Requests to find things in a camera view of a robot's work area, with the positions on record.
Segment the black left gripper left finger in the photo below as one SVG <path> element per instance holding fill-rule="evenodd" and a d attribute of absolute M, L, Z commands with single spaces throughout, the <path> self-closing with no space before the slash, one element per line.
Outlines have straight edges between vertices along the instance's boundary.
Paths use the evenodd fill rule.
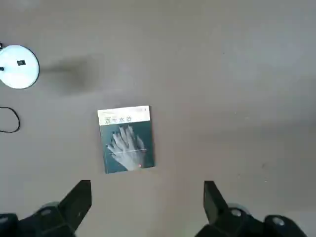
<path fill-rule="evenodd" d="M 74 237 L 92 206 L 90 180 L 80 180 L 60 201 L 48 203 L 31 216 L 0 215 L 2 237 Z"/>

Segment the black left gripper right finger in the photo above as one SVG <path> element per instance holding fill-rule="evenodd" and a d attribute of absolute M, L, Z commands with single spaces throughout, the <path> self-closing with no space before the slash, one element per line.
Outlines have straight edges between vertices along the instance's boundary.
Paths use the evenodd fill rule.
<path fill-rule="evenodd" d="M 268 215 L 259 221 L 240 207 L 230 207 L 214 181 L 204 181 L 203 208 L 208 224 L 197 237 L 305 237 L 291 219 Z"/>

